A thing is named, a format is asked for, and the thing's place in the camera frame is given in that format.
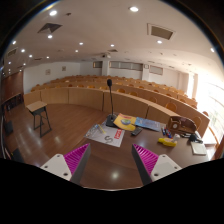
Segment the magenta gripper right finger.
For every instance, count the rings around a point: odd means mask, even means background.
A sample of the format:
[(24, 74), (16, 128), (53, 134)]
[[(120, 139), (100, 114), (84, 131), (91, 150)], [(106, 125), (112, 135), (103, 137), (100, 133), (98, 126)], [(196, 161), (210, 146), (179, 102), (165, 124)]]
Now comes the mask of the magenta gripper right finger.
[(181, 170), (181, 167), (166, 154), (157, 155), (137, 144), (132, 145), (132, 155), (143, 185)]

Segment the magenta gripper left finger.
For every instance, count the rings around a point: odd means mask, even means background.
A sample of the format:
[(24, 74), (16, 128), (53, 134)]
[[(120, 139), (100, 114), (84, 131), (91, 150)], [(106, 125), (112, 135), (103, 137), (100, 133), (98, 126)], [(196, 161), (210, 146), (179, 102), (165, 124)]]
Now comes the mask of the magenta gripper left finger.
[(79, 185), (90, 154), (91, 147), (87, 143), (65, 155), (54, 155), (41, 169)]

